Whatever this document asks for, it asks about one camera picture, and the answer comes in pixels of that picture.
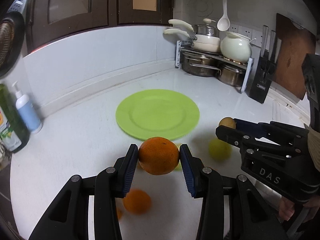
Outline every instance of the white countertop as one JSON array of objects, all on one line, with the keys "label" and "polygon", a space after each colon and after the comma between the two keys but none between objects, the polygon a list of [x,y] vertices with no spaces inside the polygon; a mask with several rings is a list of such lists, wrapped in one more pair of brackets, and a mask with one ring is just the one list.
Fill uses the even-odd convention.
[{"label": "white countertop", "polygon": [[[124,156],[131,143],[140,146],[140,140],[118,127],[115,112],[124,98],[145,89],[175,90],[197,104],[200,110],[198,125],[174,142],[187,143],[192,154],[200,157],[205,166],[224,176],[236,177],[244,172],[240,169],[238,148],[233,147],[230,159],[223,163],[215,162],[208,154],[208,142],[215,138],[215,129],[223,117],[251,122],[277,121],[303,127],[294,113],[270,97],[262,105],[215,78],[196,77],[178,69],[105,90],[50,115],[44,120],[42,130],[12,156],[11,201],[22,237],[29,238],[48,205],[72,175],[95,176]],[[182,171],[152,176],[136,170],[132,184],[132,188],[135,187],[151,196],[153,206],[149,213],[141,216],[131,215],[123,209],[120,220],[123,239],[196,238],[202,199],[195,200],[190,196]],[[90,239],[93,239],[92,218],[91,210]]]}]

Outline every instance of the dish soap bottle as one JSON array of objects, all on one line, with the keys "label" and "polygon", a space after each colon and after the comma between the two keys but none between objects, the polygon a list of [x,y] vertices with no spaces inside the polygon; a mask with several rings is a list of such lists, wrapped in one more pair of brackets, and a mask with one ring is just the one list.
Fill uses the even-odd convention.
[{"label": "dish soap bottle", "polygon": [[0,84],[0,138],[4,146],[16,153],[25,147],[30,133],[12,104],[4,84]]},{"label": "dish soap bottle", "polygon": [[42,128],[42,123],[38,117],[30,98],[26,94],[22,94],[21,90],[17,87],[17,81],[12,84],[16,91],[16,108],[31,133],[38,133]]}]

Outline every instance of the plate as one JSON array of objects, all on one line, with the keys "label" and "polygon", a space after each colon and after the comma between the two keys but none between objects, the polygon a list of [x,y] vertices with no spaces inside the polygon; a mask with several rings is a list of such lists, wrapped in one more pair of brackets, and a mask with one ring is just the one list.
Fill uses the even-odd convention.
[{"label": "plate", "polygon": [[144,90],[124,99],[116,110],[120,128],[132,137],[174,140],[198,124],[199,109],[189,97],[164,89]]}]

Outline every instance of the knife block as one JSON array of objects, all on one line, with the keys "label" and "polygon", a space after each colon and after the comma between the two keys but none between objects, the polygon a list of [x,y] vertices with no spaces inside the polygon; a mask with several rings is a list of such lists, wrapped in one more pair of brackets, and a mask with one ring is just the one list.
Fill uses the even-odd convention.
[{"label": "knife block", "polygon": [[275,72],[276,64],[274,62],[267,60],[265,57],[259,57],[249,97],[263,104]]}]

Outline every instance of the wooden cutting board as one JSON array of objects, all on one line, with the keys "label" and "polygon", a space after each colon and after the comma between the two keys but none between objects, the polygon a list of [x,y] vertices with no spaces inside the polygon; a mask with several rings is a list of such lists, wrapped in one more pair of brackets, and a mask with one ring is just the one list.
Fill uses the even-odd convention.
[{"label": "wooden cutting board", "polygon": [[302,100],[306,88],[301,66],[307,53],[316,52],[316,37],[278,13],[276,33],[282,45],[273,80]]}]

